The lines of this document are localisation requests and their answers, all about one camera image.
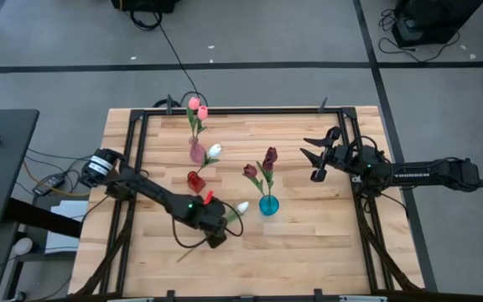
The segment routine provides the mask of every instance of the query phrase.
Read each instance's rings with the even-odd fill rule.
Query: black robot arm
[[[323,139],[304,139],[317,147],[325,147],[320,156],[301,149],[313,167],[317,168],[311,175],[312,181],[324,180],[325,166],[328,164],[353,175],[355,182],[361,183],[360,193],[369,197],[379,196],[390,186],[444,185],[464,192],[483,187],[478,167],[469,159],[445,158],[431,162],[393,164],[382,151],[377,150],[373,141],[373,147],[363,145],[359,148],[358,141],[348,146],[333,147],[339,136],[340,129],[333,127]]]
[[[118,172],[113,168],[117,159],[121,161]],[[226,240],[222,201],[212,197],[205,203],[198,195],[175,194],[136,172],[113,150],[98,149],[84,165],[80,182],[88,187],[105,185],[106,194],[118,200],[131,200],[136,193],[145,195],[162,205],[174,220],[204,231],[212,248]]]

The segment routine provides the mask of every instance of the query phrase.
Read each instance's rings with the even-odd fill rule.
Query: floor
[[[380,12],[395,2],[183,0],[164,28],[212,106],[318,106],[325,97],[328,105],[379,106],[395,159],[471,157],[483,178],[483,4],[458,43],[419,66],[377,48],[389,36],[377,26]],[[415,54],[425,59],[439,47]],[[245,64],[254,62],[267,64]],[[109,108],[151,107],[189,90],[162,33],[136,29],[109,1],[0,0],[0,108],[40,110],[33,149],[85,156],[100,145]],[[24,174],[18,181],[33,186]],[[483,294],[483,189],[413,194],[428,249],[421,257],[438,291]],[[30,200],[19,187],[14,196]],[[71,268],[28,264],[18,286],[41,297]]]

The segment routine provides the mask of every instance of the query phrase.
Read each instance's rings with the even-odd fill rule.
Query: glass vase
[[[196,164],[202,164],[205,159],[206,149],[199,143],[199,139],[192,137],[190,138],[190,157]]]
[[[260,202],[260,212],[265,216],[271,216],[278,211],[278,199],[273,195],[262,196]]]
[[[188,186],[195,193],[199,193],[206,186],[206,183],[197,172],[191,171],[188,173]]]

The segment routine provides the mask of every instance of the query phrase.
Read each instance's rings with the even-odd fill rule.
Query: blue vase
[[[278,211],[278,199],[273,195],[265,195],[258,203],[260,212],[265,216],[271,216]]]

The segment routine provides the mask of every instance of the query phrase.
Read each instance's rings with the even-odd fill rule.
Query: wooden tabletop
[[[361,134],[376,140],[378,148],[389,154],[378,108],[356,110]],[[109,111],[103,148],[123,152],[130,111]],[[213,115],[203,124],[208,129],[200,135],[200,142],[206,148],[220,143],[223,151],[219,163],[200,172],[207,183],[201,194],[213,190],[217,198],[232,205],[249,201],[243,236],[229,236],[217,249],[204,244],[177,263],[187,250],[174,241],[170,215],[140,195],[124,296],[165,296],[169,289],[177,296],[308,295],[314,289],[322,289],[324,294],[369,293],[349,177],[328,167],[325,181],[314,183],[309,179],[313,169],[299,152],[299,148],[321,152],[302,138],[324,137],[329,128],[338,125],[336,116]],[[139,126],[136,129],[135,142]],[[153,116],[148,121],[143,168],[151,180],[175,193],[191,194],[187,174],[198,169],[189,157],[190,136],[185,116]],[[266,217],[258,209],[261,195],[242,176],[242,168],[262,161],[270,146],[278,151],[273,194],[280,208],[274,216]],[[91,192],[89,207],[104,197],[104,190]],[[401,200],[398,189],[386,193]],[[114,200],[107,200],[86,219],[70,293],[85,283],[105,255],[113,204]],[[416,285],[423,286],[404,209],[385,197],[378,198],[377,204],[388,252]],[[229,227],[239,231],[237,221]],[[204,236],[179,223],[177,233],[186,244]],[[383,284],[377,254],[372,254],[378,283]],[[114,289],[118,258],[113,263],[110,289]]]

